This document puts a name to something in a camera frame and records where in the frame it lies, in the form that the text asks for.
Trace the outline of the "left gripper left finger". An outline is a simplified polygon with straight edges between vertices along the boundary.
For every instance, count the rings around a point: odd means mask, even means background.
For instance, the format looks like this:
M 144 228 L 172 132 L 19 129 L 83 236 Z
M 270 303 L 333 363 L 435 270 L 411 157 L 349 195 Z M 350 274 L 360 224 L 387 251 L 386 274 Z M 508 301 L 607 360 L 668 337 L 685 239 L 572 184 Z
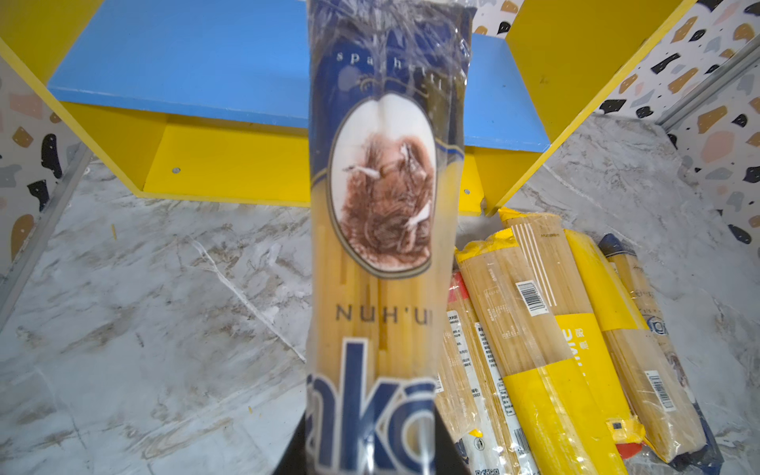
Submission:
M 273 475 L 306 475 L 306 416 L 303 415 L 288 443 Z

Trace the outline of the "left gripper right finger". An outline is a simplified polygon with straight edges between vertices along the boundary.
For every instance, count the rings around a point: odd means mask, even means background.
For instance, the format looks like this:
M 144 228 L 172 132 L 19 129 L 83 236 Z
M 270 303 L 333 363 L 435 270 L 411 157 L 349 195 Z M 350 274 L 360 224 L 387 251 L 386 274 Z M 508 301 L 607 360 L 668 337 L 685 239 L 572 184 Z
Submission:
M 435 411 L 435 474 L 468 475 L 469 470 L 448 433 L 439 411 Z

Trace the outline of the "blue white spaghetti bag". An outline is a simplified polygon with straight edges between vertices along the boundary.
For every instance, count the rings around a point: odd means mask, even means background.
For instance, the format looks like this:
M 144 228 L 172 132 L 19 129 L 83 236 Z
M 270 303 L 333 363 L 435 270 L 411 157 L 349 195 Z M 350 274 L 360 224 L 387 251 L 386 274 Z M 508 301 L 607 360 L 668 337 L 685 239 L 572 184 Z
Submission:
M 311 1 L 305 470 L 431 474 L 475 11 Z

